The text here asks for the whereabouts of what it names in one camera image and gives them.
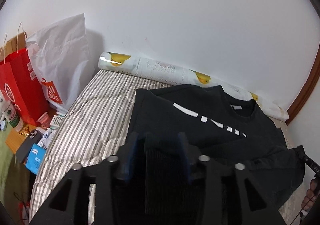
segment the white circular logo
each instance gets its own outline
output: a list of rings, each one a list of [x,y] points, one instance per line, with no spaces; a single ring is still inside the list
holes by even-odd
[[[11,89],[10,89],[10,87],[9,87],[9,85],[8,85],[7,83],[4,84],[4,90],[5,90],[5,92],[7,93],[9,99],[10,99],[12,102],[14,102],[13,93],[12,93],[12,91],[11,91]]]

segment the white stripe print on shirt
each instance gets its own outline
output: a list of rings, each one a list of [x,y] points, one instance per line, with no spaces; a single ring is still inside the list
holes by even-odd
[[[198,113],[196,113],[196,112],[194,112],[194,111],[191,111],[191,110],[189,110],[189,109],[187,109],[187,108],[181,107],[181,106],[178,105],[177,103],[174,103],[173,106],[174,106],[175,108],[179,109],[181,112],[183,112],[183,113],[185,113],[185,114],[187,114],[187,115],[189,115],[189,116],[198,117]],[[202,122],[205,122],[205,123],[206,123],[208,119],[211,120],[213,123],[215,123],[216,126],[222,128],[222,129],[223,129],[224,126],[226,126],[226,127],[227,127],[227,131],[232,132],[232,127],[227,126],[227,125],[224,125],[224,124],[219,123],[219,122],[217,122],[217,121],[214,121],[213,119],[207,118],[207,117],[205,117],[205,116],[201,116],[201,121],[202,121]],[[236,135],[240,136],[240,134],[241,134],[241,135],[243,135],[244,137],[247,137],[247,135],[246,135],[245,133],[240,132],[240,131],[237,130],[237,129],[234,129],[234,130],[235,130],[235,134],[236,134]]]

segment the gold wrapper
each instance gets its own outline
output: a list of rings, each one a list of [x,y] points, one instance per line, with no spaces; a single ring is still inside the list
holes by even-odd
[[[21,131],[18,132],[20,135],[24,135],[24,137],[28,137],[29,133],[30,133],[30,130],[29,130],[29,126],[28,125],[25,125],[23,127],[23,129]]]

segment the green floor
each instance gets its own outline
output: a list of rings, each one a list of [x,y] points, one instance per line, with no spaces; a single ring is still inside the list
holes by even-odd
[[[7,136],[11,131],[8,125],[5,131],[0,131],[0,200],[13,220],[18,224],[19,201],[13,193],[23,196],[27,200],[29,187],[29,171],[23,164],[19,164],[15,155],[5,144]]]

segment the black shirt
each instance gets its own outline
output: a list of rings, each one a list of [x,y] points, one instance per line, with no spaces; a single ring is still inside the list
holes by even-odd
[[[132,131],[167,138],[185,132],[202,154],[230,166],[245,164],[277,208],[304,177],[294,149],[287,149],[281,129],[256,101],[237,100],[221,86],[138,89],[128,134]]]

